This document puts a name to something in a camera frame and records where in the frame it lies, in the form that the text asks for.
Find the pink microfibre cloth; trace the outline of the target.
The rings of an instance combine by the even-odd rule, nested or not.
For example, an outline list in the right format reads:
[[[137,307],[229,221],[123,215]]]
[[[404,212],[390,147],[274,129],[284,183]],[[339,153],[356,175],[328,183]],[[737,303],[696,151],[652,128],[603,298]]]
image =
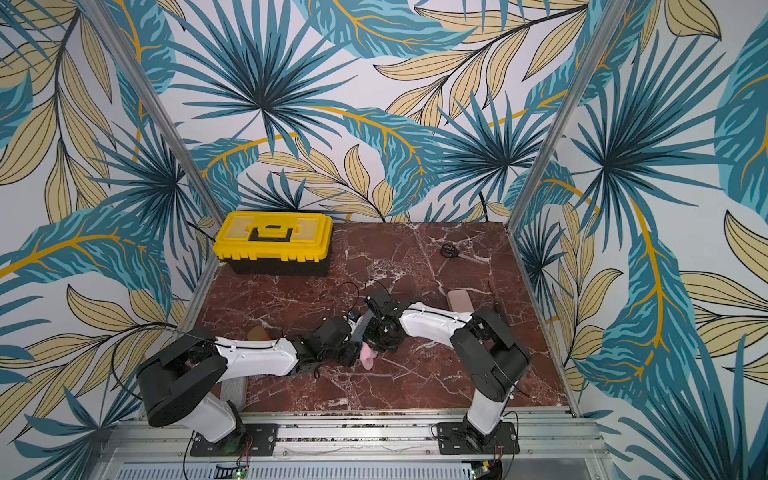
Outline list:
[[[367,343],[362,344],[359,354],[359,361],[365,370],[373,369],[377,356],[378,353]]]

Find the tan round object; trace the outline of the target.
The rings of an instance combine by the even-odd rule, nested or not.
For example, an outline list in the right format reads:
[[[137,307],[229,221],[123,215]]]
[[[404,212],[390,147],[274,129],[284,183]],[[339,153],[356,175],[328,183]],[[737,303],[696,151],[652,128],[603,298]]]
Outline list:
[[[271,337],[267,329],[257,325],[247,332],[246,339],[248,341],[270,341]]]

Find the grey rectangular block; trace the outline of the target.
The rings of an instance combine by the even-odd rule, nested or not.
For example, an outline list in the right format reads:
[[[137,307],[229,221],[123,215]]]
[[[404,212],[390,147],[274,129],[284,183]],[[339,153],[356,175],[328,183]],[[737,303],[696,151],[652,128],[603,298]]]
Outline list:
[[[361,347],[364,343],[364,334],[365,330],[368,327],[368,324],[370,320],[373,318],[370,311],[366,312],[364,315],[360,317],[360,319],[355,324],[354,328],[352,329],[351,337],[350,337],[350,343],[354,347]]]

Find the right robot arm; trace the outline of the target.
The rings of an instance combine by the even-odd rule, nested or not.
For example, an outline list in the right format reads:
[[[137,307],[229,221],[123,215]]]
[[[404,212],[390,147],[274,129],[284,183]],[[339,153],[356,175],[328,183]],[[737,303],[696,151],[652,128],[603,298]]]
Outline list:
[[[467,429],[483,440],[495,433],[530,365],[530,354],[502,314],[489,307],[453,312],[421,302],[405,304],[385,291],[369,295],[366,305],[370,319],[363,341],[372,349],[395,352],[407,338],[452,348],[474,386]]]

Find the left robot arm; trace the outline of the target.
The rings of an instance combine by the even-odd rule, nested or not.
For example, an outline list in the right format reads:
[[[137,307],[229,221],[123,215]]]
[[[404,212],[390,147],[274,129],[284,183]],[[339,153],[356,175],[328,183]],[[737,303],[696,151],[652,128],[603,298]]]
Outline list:
[[[303,336],[270,341],[232,340],[193,329],[138,367],[147,421],[155,428],[184,426],[212,444],[238,442],[245,427],[234,402],[212,393],[217,384],[313,372],[347,352],[352,332],[344,317],[327,319]]]

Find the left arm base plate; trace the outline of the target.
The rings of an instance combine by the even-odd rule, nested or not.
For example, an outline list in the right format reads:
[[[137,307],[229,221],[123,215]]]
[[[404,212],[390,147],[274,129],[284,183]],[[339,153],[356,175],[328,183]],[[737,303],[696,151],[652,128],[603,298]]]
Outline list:
[[[195,433],[192,457],[270,457],[273,455],[279,426],[274,423],[244,424],[218,442]]]

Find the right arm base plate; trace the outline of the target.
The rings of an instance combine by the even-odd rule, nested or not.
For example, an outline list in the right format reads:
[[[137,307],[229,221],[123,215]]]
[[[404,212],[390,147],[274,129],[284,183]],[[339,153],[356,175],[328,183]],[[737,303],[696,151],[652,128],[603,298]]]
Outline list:
[[[520,452],[516,427],[501,422],[487,435],[468,421],[440,422],[430,428],[441,455],[516,455]]]

